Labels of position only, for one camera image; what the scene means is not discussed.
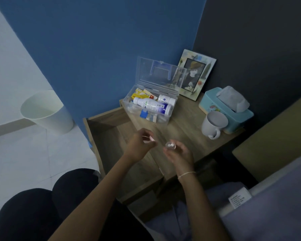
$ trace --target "blue tissue box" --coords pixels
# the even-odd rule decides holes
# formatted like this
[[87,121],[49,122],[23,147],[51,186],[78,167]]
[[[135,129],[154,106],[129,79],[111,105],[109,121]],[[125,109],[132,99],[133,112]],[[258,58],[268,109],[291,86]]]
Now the blue tissue box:
[[234,112],[216,97],[217,92],[220,90],[220,87],[216,87],[205,92],[199,107],[206,114],[208,114],[210,111],[219,111],[223,113],[229,120],[229,124],[223,129],[223,131],[227,134],[232,134],[237,129],[242,128],[244,123],[254,116],[254,113],[249,109],[246,109],[244,112]]

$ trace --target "white mug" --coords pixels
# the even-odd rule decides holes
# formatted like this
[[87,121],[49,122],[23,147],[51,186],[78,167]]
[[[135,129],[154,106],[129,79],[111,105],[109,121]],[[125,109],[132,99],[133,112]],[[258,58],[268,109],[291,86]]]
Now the white mug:
[[221,135],[221,129],[229,124],[223,113],[211,111],[206,115],[202,124],[202,133],[210,139],[217,139]]

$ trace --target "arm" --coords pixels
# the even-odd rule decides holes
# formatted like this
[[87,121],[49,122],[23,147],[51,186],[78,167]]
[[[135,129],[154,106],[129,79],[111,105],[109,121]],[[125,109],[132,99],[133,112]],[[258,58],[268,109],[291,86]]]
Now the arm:
[[[164,154],[174,164],[177,175],[193,172],[193,154],[183,143],[171,141],[176,144],[177,150],[164,148]],[[179,181],[185,192],[193,240],[230,240],[196,175],[194,173],[183,175]]]
[[156,142],[145,144],[143,136],[154,137],[147,129],[134,134],[124,155],[113,166],[105,178],[80,203],[79,206],[57,228],[49,241],[98,240],[117,191],[129,169],[153,147]]

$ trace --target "tissue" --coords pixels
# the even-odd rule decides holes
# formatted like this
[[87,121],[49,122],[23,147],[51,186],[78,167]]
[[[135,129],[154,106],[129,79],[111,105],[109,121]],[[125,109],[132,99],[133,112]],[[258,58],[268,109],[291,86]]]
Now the tissue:
[[250,106],[244,96],[231,86],[226,86],[224,89],[221,89],[216,96],[235,112],[244,112]]

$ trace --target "picture frame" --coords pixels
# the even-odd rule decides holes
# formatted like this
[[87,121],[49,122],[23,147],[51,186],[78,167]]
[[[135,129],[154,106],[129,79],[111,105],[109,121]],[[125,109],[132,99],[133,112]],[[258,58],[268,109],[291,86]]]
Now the picture frame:
[[215,62],[215,58],[184,49],[178,66],[188,70],[180,94],[196,101]]

